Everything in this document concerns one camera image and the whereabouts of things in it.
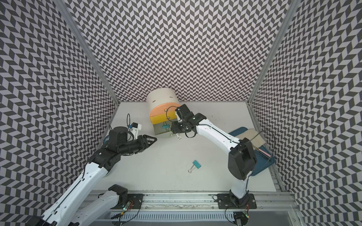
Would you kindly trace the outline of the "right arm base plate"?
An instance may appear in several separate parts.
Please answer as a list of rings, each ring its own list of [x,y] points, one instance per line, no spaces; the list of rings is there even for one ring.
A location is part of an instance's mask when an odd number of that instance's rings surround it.
[[[243,198],[238,199],[231,193],[228,194],[217,194],[215,201],[218,204],[219,209],[257,209],[255,196],[247,193]]]

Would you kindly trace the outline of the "pale green bottom drawer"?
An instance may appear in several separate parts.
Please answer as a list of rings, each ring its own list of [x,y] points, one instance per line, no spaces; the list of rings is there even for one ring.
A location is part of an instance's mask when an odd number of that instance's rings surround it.
[[[162,129],[162,125],[165,125],[165,124],[170,125],[170,128],[168,129],[168,131]],[[171,131],[171,125],[172,125],[172,123],[170,121],[165,121],[165,122],[153,125],[155,136],[157,138],[171,138],[171,137],[173,137],[173,133]]]

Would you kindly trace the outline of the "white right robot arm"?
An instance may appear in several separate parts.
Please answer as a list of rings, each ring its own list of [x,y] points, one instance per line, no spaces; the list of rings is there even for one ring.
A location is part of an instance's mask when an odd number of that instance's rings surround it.
[[[177,119],[171,121],[173,134],[190,132],[201,135],[217,145],[228,155],[228,170],[234,176],[231,196],[240,200],[247,194],[248,180],[257,164],[252,142],[248,138],[238,139],[215,126],[201,113],[194,114],[183,104],[175,108]]]

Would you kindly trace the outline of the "yellow drawer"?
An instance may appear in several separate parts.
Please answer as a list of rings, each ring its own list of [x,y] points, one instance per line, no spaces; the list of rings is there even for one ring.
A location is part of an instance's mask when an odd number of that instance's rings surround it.
[[[177,119],[175,111],[168,111],[167,113],[164,112],[163,114],[160,115],[150,115],[150,122],[153,125],[174,119]]]

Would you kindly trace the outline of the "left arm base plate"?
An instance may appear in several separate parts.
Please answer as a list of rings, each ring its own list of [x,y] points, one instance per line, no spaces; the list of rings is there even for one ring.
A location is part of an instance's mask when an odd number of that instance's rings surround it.
[[[128,202],[131,203],[133,210],[139,210],[142,207],[144,194],[137,193],[137,194],[128,194],[127,197],[125,195],[119,198],[119,201],[115,207],[112,209],[120,210],[123,209]]]

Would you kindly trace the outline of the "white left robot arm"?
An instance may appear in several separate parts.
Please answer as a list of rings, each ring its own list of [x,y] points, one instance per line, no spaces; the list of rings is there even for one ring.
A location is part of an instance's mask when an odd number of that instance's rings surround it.
[[[32,216],[27,226],[88,226],[106,211],[120,206],[127,211],[133,204],[128,190],[112,185],[102,196],[78,210],[93,188],[113,169],[122,156],[141,153],[157,139],[139,135],[139,128],[115,127],[104,142],[88,160],[83,172],[67,191],[40,217]]]

